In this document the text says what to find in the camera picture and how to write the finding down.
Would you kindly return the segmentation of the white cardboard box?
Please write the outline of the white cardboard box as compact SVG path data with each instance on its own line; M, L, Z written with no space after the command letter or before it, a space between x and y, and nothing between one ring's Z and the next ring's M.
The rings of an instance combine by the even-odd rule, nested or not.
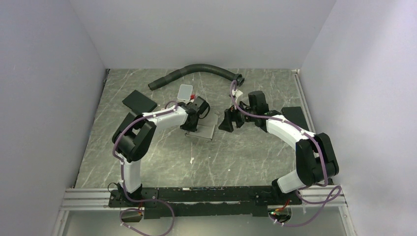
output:
M186 131L185 136L202 138L211 141L213 139L214 130L218 124L218 119L219 112L217 110L210 111L207 117L199 120L197 124L197 131Z

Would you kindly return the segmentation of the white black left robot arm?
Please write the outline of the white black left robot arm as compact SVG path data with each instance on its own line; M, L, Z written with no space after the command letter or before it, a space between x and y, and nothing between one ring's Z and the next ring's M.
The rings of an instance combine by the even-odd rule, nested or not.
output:
M157 131L179 127L196 132L198 122L210 112L210 105L197 96L188 103L170 101L163 110L137 114L131 111L112 138L112 155L120 162L118 190L130 207L142 198L141 159L146 155Z

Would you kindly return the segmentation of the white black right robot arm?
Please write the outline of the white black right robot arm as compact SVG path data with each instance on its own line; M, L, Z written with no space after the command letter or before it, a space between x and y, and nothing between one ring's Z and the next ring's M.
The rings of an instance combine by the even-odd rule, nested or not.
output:
M242 96L243 93L238 89L230 91L233 104L225 110L219 129L233 132L235 128L252 122L295 150L296 168L274 181L277 187L271 190L271 198L275 203L285 203L290 192L295 190L318 183L327 185L329 177L339 173L334 149L327 134L310 132L290 121L282 112L270 110L260 90L248 94L248 104L241 101Z

